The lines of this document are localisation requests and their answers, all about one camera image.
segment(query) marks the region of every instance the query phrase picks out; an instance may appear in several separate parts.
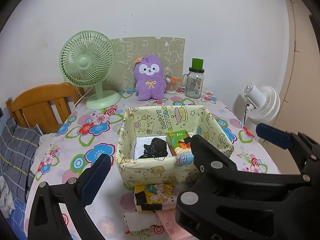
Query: mason jar handle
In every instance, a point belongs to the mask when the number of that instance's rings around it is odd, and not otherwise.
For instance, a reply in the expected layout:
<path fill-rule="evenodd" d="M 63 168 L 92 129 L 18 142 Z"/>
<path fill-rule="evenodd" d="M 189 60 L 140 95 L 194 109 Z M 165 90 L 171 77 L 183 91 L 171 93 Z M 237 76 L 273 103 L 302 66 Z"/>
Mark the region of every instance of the mason jar handle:
<path fill-rule="evenodd" d="M 186 89 L 186 88 L 187 88 L 185 85 L 183 85 L 183 81 L 184 81 L 184 78 L 187 77 L 187 82 L 188 82 L 189 74 L 190 74 L 190 73 L 188 73 L 188 74 L 183 74 L 183 75 L 182 75 L 181 87 L 182 87 L 183 89 Z"/>

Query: table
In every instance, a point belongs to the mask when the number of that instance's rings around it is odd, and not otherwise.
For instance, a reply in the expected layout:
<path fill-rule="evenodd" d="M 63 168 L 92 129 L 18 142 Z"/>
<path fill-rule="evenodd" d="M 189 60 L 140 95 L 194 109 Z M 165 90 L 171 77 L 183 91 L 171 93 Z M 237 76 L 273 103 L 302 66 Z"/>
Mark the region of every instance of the table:
<path fill-rule="evenodd" d="M 114 154 L 118 142 L 117 133 L 128 107 L 204 105 L 233 143 L 234 151 L 230 158 L 236 163 L 238 170 L 280 173 L 254 135 L 208 90 L 203 91 L 200 99 L 186 98 L 181 89 L 175 94 L 166 94 L 163 100 L 138 101 L 133 91 L 121 91 L 119 94 L 121 100 L 108 109 L 90 110 L 85 105 L 76 108 L 57 132 L 30 190 L 25 211 L 26 234 L 38 184 L 41 181 L 47 181 L 49 185 L 61 184 L 71 177 L 78 178 L 104 151 L 111 157 L 112 167 L 93 203 L 85 208 L 101 234 L 106 239 L 170 239 L 162 226 L 153 226 L 139 232 L 125 232 L 122 214 L 135 211 L 133 190 L 124 186 Z M 60 207 L 72 238 L 80 240 L 65 205 L 61 204 Z"/>

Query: power cord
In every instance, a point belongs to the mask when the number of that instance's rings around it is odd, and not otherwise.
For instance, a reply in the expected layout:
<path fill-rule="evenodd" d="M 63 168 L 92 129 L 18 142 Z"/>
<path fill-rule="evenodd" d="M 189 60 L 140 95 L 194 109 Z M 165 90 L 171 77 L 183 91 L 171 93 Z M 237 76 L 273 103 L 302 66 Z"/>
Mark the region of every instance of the power cord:
<path fill-rule="evenodd" d="M 247 104 L 246 106 L 245 106 L 245 111 L 244 111 L 244 120 L 243 120 L 243 124 L 245 123 L 245 116 L 246 116 L 246 114 L 247 114 L 247 111 L 248 111 L 248 106 L 249 106 L 250 104 Z"/>
<path fill-rule="evenodd" d="M 81 101 L 83 98 L 86 98 L 85 95 L 87 95 L 87 94 L 92 90 L 92 88 L 90 88 L 90 89 L 75 103 L 75 106 L 72 108 L 72 111 L 71 111 L 71 112 L 73 112 L 73 111 L 76 109 L 77 105 L 80 103 L 80 101 Z"/>
<path fill-rule="evenodd" d="M 85 97 L 85 95 L 86 95 L 87 93 L 85 93 L 84 95 L 81 95 L 81 96 L 82 96 L 83 98 L 90 98 L 90 97 Z"/>

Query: wooden chair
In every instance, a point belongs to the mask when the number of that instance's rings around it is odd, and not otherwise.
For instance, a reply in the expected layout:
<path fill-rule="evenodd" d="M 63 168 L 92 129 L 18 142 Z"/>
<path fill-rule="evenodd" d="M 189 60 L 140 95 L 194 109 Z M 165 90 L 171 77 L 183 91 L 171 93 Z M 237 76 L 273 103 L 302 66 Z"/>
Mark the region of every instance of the wooden chair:
<path fill-rule="evenodd" d="M 83 95 L 83 88 L 78 88 Z M 44 85 L 25 91 L 14 101 L 6 101 L 10 115 L 23 127 L 34 127 L 36 124 L 45 133 L 57 132 L 58 124 L 49 103 L 53 100 L 62 122 L 71 114 L 66 98 L 72 97 L 74 103 L 80 99 L 77 88 L 69 83 Z"/>

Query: fabric storage box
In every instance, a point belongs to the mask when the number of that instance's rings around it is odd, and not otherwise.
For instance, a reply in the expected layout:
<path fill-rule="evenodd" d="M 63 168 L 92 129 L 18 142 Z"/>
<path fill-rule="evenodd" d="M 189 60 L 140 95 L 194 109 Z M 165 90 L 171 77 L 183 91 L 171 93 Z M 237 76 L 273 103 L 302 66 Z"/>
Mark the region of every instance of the fabric storage box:
<path fill-rule="evenodd" d="M 204 106 L 145 106 L 126 110 L 119 130 L 116 163 L 127 186 L 192 182 L 199 178 L 193 155 L 132 159 L 136 137 L 166 135 L 186 130 L 200 134 L 230 157 L 233 145 Z"/>

